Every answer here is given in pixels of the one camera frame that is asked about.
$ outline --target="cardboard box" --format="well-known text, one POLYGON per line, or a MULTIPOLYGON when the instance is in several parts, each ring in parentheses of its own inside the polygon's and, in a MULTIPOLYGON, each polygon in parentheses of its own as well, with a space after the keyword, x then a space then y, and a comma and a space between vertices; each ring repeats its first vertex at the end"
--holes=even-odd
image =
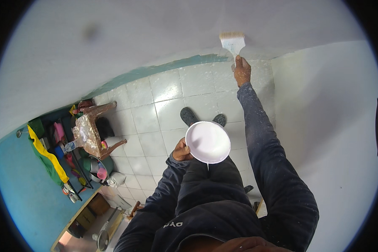
POLYGON ((88 208, 84 208, 76 218, 78 223, 82 225, 86 230, 90 229, 95 219, 95 216, 91 213, 91 211, 88 208))
POLYGON ((88 206, 97 216, 103 215, 111 207, 106 199, 99 193, 88 203, 88 206))

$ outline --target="blue wall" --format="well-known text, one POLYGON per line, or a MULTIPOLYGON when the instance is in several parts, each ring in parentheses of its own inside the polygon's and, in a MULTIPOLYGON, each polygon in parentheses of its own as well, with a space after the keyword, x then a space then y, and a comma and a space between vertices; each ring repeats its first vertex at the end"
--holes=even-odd
MULTIPOLYGON (((76 190, 81 188, 70 168, 61 162, 76 190)), ((46 173, 35 156, 28 134, 15 134, 0 142, 0 192, 21 235, 34 251, 49 251, 61 231, 83 203, 100 187, 86 189, 83 202, 72 203, 46 173)))

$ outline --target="white paint bowl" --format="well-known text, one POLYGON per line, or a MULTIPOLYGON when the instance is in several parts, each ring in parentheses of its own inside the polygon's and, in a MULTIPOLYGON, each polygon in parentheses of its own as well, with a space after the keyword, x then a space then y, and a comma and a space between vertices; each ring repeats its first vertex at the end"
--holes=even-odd
POLYGON ((186 145, 195 159, 216 164, 228 157, 231 142, 227 131, 215 122, 197 122, 186 131, 186 145))

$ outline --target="water bottle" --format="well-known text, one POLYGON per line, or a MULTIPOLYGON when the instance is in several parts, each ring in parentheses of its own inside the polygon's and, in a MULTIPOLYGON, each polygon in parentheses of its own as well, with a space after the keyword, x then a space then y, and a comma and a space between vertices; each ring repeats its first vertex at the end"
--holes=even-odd
POLYGON ((74 150, 75 148, 82 146, 83 144, 84 144, 83 139, 77 138, 74 141, 67 143, 64 148, 66 149, 67 152, 70 152, 74 150))

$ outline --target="blue container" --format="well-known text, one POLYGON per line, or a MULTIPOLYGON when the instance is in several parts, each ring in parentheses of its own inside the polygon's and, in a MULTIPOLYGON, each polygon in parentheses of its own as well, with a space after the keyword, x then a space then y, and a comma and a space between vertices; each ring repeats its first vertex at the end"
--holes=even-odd
POLYGON ((64 156, 63 150, 59 145, 55 147, 55 153, 56 156, 58 156, 58 159, 61 159, 64 156))

